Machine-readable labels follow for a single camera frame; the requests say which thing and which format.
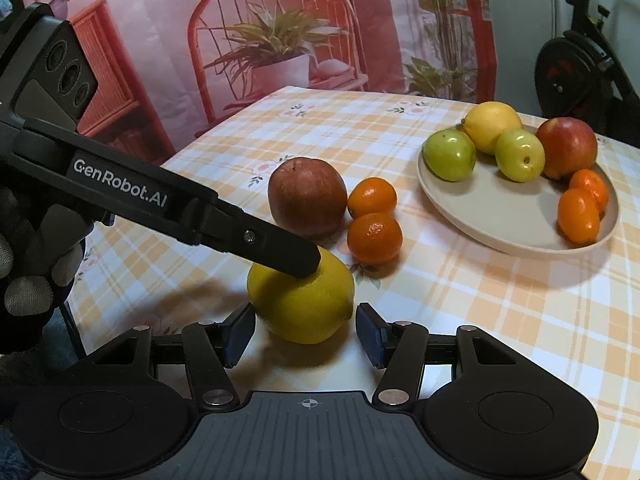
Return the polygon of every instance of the chair backrest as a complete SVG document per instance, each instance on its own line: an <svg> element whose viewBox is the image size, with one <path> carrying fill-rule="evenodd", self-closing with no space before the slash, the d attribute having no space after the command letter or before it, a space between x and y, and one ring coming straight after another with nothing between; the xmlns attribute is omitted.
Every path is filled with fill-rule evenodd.
<svg viewBox="0 0 640 480"><path fill-rule="evenodd" d="M191 15L187 34L198 90L209 123L222 114L225 105L254 91L250 70L231 83L232 67L222 70L221 65L212 65L214 60L238 45L230 39L234 36L232 32L219 28L254 22L249 4L271 10L305 9L318 18L330 20L330 25L345 29L347 35L329 39L329 48L316 49L318 61L338 59L354 67L356 74L361 72L360 31L350 0L201 0ZM215 106L212 94L216 97Z"/></svg>

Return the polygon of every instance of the flower pattern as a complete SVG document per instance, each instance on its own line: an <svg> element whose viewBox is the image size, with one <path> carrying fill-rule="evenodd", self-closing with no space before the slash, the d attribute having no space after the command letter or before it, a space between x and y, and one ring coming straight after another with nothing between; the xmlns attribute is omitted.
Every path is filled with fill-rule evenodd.
<svg viewBox="0 0 640 480"><path fill-rule="evenodd" d="M372 272L378 272L376 267L355 263L349 267L349 270L353 274L353 279L356 281L356 285L359 285L362 282L368 282L375 286L377 290L380 290L382 282L379 278L375 278L370 275Z"/></svg>
<svg viewBox="0 0 640 480"><path fill-rule="evenodd" d="M305 105L304 103L298 103L289 107L288 110L283 111L280 117L305 117L309 110L315 108L315 105Z"/></svg>
<svg viewBox="0 0 640 480"><path fill-rule="evenodd" d="M87 247L84 251L84 258L82 259L82 264L76 274L76 282L81 282L82 277L84 276L87 269L93 267L96 263L98 263L98 255L96 254L94 247Z"/></svg>
<svg viewBox="0 0 640 480"><path fill-rule="evenodd" d="M396 103L396 106L389 108L387 112L417 117L428 113L429 107L430 104L427 101L420 101L415 103L409 100L402 100L398 101Z"/></svg>
<svg viewBox="0 0 640 480"><path fill-rule="evenodd" d="M596 139L598 141L598 146L601 146L606 150L609 149L609 139L607 139L607 137L596 135Z"/></svg>
<svg viewBox="0 0 640 480"><path fill-rule="evenodd" d="M290 155L284 155L278 160L266 160L255 166L252 169L253 175L249 179L247 187L253 187L264 182L265 177L271 176L271 173L289 157Z"/></svg>

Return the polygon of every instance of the tangerine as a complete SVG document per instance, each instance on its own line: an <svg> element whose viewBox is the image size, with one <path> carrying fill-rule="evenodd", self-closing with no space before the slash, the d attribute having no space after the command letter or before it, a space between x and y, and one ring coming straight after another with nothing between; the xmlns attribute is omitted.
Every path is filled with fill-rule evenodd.
<svg viewBox="0 0 640 480"><path fill-rule="evenodd" d="M381 265L393 260L402 247L402 229L386 213L368 213L356 218L347 232L347 245L361 264Z"/></svg>
<svg viewBox="0 0 640 480"><path fill-rule="evenodd" d="M569 241L584 246L593 244L600 231L600 214L588 191L568 189L558 202L558 227Z"/></svg>
<svg viewBox="0 0 640 480"><path fill-rule="evenodd" d="M598 206L598 212L604 213L609 203L609 189L602 177L592 170L578 170L569 181L569 189L583 189L591 193Z"/></svg>
<svg viewBox="0 0 640 480"><path fill-rule="evenodd" d="M347 200L347 210L354 220L368 213L391 214L398 205L394 187L385 179L371 176L353 188Z"/></svg>

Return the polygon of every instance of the red chair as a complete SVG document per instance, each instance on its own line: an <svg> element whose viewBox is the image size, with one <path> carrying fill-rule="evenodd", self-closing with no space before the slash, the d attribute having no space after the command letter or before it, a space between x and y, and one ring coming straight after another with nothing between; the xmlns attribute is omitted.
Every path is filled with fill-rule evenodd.
<svg viewBox="0 0 640 480"><path fill-rule="evenodd" d="M348 31L347 35L330 38L328 43L331 48L319 47L316 49L316 55L318 62L338 59L352 67L353 71L348 77L343 76L333 82L334 86L329 81L320 88L327 88L326 85L329 84L329 88L333 89L364 89L368 78L362 73L360 31L350 0L201 0L191 15L188 27L191 60L209 122L209 126L200 134L234 111L262 97L259 89L254 88L250 70L231 83L231 70L221 72L220 65L213 65L214 60L237 45L230 40L226 30L215 29L252 22L249 4L257 4L267 9L277 6L280 10L309 10L318 18L330 20L331 25ZM312 81L312 88L314 85L317 86L318 82Z"/></svg>

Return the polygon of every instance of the plate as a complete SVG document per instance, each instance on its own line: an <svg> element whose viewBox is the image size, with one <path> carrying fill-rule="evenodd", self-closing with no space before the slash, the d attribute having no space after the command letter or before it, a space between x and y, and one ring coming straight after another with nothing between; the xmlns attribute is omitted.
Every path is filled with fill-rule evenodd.
<svg viewBox="0 0 640 480"><path fill-rule="evenodd" d="M525 128L536 131L532 126ZM556 225L558 201L566 183L543 176L524 184L512 182L498 170L492 156L479 152L470 178L446 182L431 172L420 151L417 158L418 180L436 209L464 234L512 256L541 259L581 256L605 245L620 220L616 190L597 164L592 169L609 188L609 204L600 221L596 242L575 247L562 237Z"/></svg>

